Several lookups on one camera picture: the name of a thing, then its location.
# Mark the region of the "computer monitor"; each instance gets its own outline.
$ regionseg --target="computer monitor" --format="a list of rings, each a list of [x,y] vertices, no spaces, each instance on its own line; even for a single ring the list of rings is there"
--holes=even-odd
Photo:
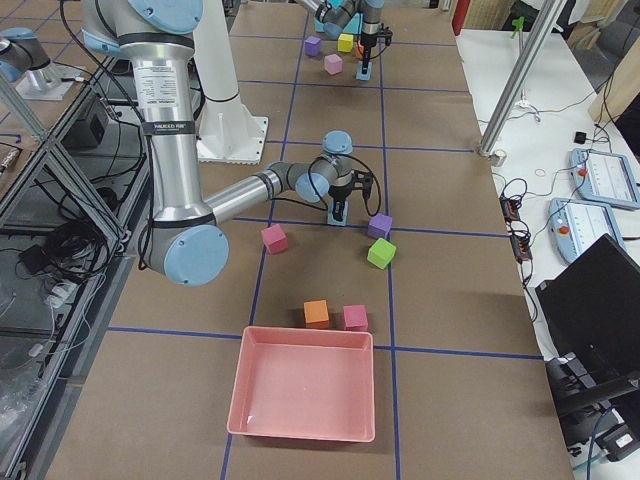
[[[536,293],[558,352],[574,352],[596,383],[640,371],[640,266],[609,235]],[[640,436],[640,392],[611,403]]]

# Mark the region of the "brown table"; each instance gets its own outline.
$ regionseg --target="brown table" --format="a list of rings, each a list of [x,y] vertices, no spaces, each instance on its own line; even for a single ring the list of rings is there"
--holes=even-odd
[[[329,77],[301,53],[303,8],[243,5],[232,31],[241,95],[268,115],[262,166],[311,161],[348,131],[383,182],[392,266],[365,260],[361,202],[349,225],[276,203],[223,225],[231,256],[194,289],[132,271],[47,478],[571,479],[449,19],[392,9],[394,44],[372,80],[355,60]],[[324,42],[325,54],[335,42]],[[210,193],[256,167],[204,164]],[[265,255],[280,223],[289,250]],[[230,436],[245,326],[300,327],[302,304],[365,304],[375,349],[376,439],[342,444]]]

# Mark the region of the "rectangular tray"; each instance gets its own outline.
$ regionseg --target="rectangular tray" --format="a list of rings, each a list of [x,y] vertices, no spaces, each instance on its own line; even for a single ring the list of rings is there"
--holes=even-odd
[[[245,328],[227,430],[373,441],[373,337],[367,332]]]

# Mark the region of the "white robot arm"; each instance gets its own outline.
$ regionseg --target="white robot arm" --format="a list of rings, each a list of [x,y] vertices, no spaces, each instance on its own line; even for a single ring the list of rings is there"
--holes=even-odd
[[[332,187],[353,184],[351,139],[331,132],[311,164],[278,162],[203,199],[187,73],[202,0],[83,0],[82,8],[87,47],[133,66],[154,191],[139,254],[153,270],[176,283],[203,285],[227,261],[221,222],[288,189],[316,202]]]

